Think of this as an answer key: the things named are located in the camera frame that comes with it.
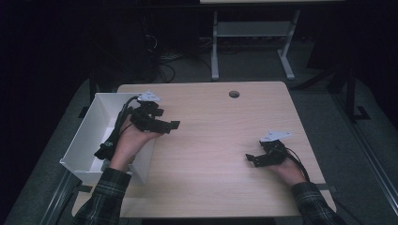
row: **metal leg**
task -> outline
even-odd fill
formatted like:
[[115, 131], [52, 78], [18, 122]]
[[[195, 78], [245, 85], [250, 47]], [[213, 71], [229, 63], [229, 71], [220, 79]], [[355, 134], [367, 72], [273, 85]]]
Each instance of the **metal leg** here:
[[219, 59], [217, 57], [217, 11], [214, 11], [213, 22], [213, 52], [211, 54], [211, 80], [216, 82], [219, 79]]
[[284, 69], [284, 73], [288, 80], [295, 80], [295, 75], [293, 74], [293, 70], [290, 67], [289, 61], [287, 60], [287, 52], [289, 51], [290, 43], [292, 42], [293, 35], [295, 34], [296, 24], [299, 19], [300, 10], [296, 10], [293, 16], [293, 19], [289, 25], [289, 30], [286, 34], [286, 42], [281, 50], [278, 50], [279, 58], [281, 59], [281, 63]]

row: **person's left hand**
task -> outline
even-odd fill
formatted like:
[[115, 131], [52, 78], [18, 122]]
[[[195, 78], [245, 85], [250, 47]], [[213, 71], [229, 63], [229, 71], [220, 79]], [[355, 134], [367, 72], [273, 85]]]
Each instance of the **person's left hand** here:
[[143, 132], [139, 130], [131, 123], [130, 115], [123, 123], [119, 132], [122, 133], [120, 134], [115, 154], [109, 167], [123, 172], [127, 171], [129, 164], [148, 141], [163, 135], [161, 133]]

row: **plaid shirt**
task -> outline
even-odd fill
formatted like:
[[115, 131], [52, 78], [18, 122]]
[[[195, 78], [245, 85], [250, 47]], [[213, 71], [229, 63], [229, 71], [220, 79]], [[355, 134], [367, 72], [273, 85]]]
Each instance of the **plaid shirt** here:
[[324, 197], [315, 184], [304, 182], [292, 186], [298, 210], [306, 225], [345, 224], [345, 222], [328, 207]]
[[[111, 168], [105, 169], [92, 197], [77, 212], [73, 224], [117, 225], [120, 208], [131, 176]], [[345, 224], [328, 207], [315, 184], [305, 182], [292, 187], [292, 193], [306, 225]]]

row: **background table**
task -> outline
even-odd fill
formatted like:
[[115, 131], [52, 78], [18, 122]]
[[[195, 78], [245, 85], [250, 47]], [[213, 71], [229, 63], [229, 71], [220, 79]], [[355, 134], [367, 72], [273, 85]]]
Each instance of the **background table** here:
[[[146, 185], [130, 186], [123, 218], [284, 217], [299, 212], [289, 188], [245, 154], [265, 152], [268, 130], [291, 131], [282, 139], [312, 181], [324, 177], [283, 82], [209, 82], [122, 85], [119, 93], [151, 90], [162, 98], [161, 120], [180, 120], [177, 130], [156, 140]], [[229, 96], [231, 91], [239, 97]], [[329, 206], [328, 190], [321, 191]], [[90, 193], [79, 193], [72, 214]]]

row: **black clamp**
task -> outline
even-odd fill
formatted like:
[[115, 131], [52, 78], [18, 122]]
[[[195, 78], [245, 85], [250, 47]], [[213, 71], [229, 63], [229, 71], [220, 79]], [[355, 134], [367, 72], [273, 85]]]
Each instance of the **black clamp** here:
[[[130, 103], [136, 100], [140, 107], [134, 109]], [[141, 101], [138, 97], [130, 98], [119, 112], [115, 128], [109, 138], [99, 146], [99, 150], [94, 154], [95, 157], [104, 160], [112, 160], [114, 156], [117, 142], [120, 138], [120, 129], [126, 118], [131, 115], [130, 121], [141, 131], [150, 131], [157, 133], [170, 133], [172, 129], [179, 127], [179, 121], [171, 121], [170, 123], [156, 119], [156, 116], [163, 115], [163, 109], [159, 109], [159, 105], [154, 101]]]
[[260, 144], [266, 151], [265, 155], [255, 157], [246, 154], [246, 158], [251, 161], [255, 167], [279, 165], [284, 162], [286, 155], [288, 155], [286, 147], [279, 140], [272, 142], [260, 142]]

